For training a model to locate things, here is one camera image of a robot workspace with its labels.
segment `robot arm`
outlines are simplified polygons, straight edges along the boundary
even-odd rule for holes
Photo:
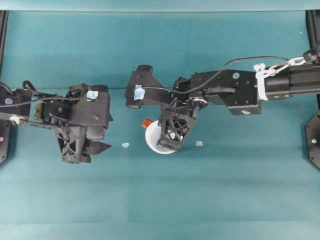
[[[90,163],[91,155],[111,146],[102,140],[112,121],[110,95],[104,85],[74,85],[65,97],[37,91],[29,81],[11,91],[0,83],[0,119],[13,124],[54,130],[66,163]],[[35,105],[34,120],[29,120],[31,103]]]
[[[153,143],[148,141],[147,133],[152,134],[148,129],[146,140],[158,153],[176,152],[183,146],[199,111],[209,103],[223,104],[236,116],[249,116],[261,113],[262,100],[281,100],[296,95],[319,94],[320,65],[305,64],[319,55],[320,43],[315,49],[307,51],[303,57],[287,59],[284,64],[271,66],[268,69],[257,65],[256,72],[219,70],[195,73],[188,79],[180,77],[174,82],[172,89],[161,86],[152,76],[151,66],[139,66],[132,73],[127,86],[126,105],[129,108],[140,108],[142,105],[161,106],[158,129],[154,124],[150,126],[154,128],[157,141]],[[139,99],[135,95],[136,85],[144,91],[142,97],[138,96]],[[307,123],[306,126],[307,139],[317,139],[314,136],[316,133],[320,139],[320,124],[319,129],[311,123]],[[320,168],[320,145],[311,142],[312,140],[308,140],[310,160]],[[314,148],[317,149],[317,154],[313,154]]]

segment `teal table surface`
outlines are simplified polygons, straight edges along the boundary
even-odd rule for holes
[[[165,156],[148,148],[140,126],[160,108],[126,108],[123,89],[139,64],[170,86],[232,58],[300,55],[309,47],[304,17],[11,12],[1,80],[60,94],[82,82],[108,85],[114,121],[104,139],[112,148],[81,165],[60,161],[53,132],[14,127],[0,166],[0,239],[318,240],[320,171],[303,129],[315,96],[264,102],[254,116],[212,104],[182,151]]]

